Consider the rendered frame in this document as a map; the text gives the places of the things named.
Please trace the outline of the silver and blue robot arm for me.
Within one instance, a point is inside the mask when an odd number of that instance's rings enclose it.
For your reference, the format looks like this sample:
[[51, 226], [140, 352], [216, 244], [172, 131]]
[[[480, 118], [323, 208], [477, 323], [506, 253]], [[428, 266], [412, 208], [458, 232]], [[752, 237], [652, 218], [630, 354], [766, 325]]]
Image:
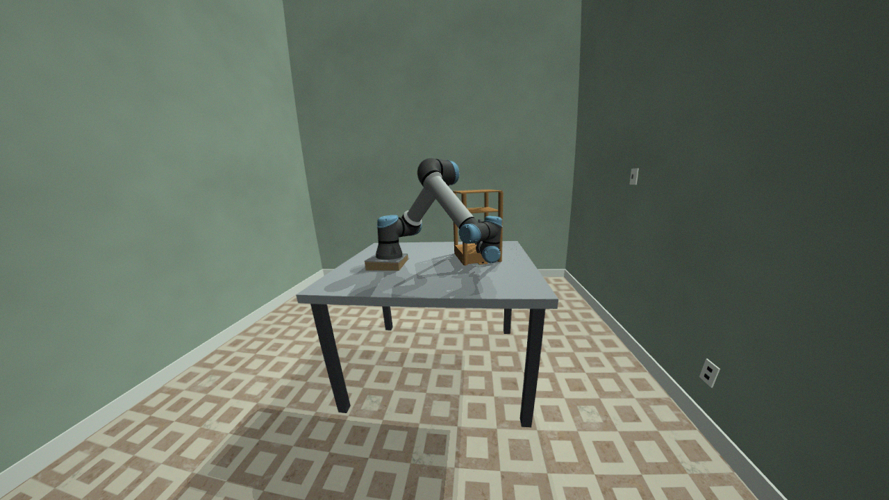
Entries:
[[427, 158], [419, 164], [418, 179], [424, 189], [420, 191], [409, 211], [404, 212], [402, 217], [388, 215], [377, 219], [379, 244], [376, 258], [381, 260], [401, 258], [402, 249], [398, 238], [414, 236], [420, 232], [424, 213], [436, 199], [458, 226], [460, 239], [466, 244], [480, 242], [479, 251], [483, 259], [487, 263], [497, 262], [501, 258], [499, 242], [501, 242], [502, 218], [487, 216], [484, 222], [478, 222], [465, 208], [463, 202], [458, 200], [453, 190], [449, 189], [449, 185], [458, 181], [456, 162]]

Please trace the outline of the small wooden shelving unit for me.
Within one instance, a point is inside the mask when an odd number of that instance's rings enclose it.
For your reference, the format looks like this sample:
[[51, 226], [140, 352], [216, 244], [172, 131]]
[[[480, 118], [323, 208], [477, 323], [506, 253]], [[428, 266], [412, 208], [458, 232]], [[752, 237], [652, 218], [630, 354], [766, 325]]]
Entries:
[[[488, 208], [488, 193], [489, 192], [497, 192], [499, 191], [498, 196], [498, 211], [485, 210]], [[502, 218], [502, 228], [501, 228], [501, 246], [499, 246], [499, 250], [501, 250], [501, 258], [497, 262], [502, 262], [502, 237], [503, 237], [503, 191], [502, 190], [463, 190], [463, 192], [467, 193], [485, 193], [485, 208], [468, 208], [470, 213], [485, 213], [485, 217], [488, 216], [488, 213], [498, 212], [498, 217]], [[458, 191], [454, 191], [454, 194], [459, 193]], [[463, 204], [465, 208], [467, 207], [467, 195], [463, 193], [461, 194], [461, 199], [463, 200]], [[487, 265], [485, 259], [483, 259], [481, 253], [476, 252], [476, 245], [473, 244], [458, 244], [458, 226], [454, 223], [454, 253], [456, 254], [458, 260], [461, 261], [463, 265], [473, 265], [473, 263], [478, 263], [479, 265]]]

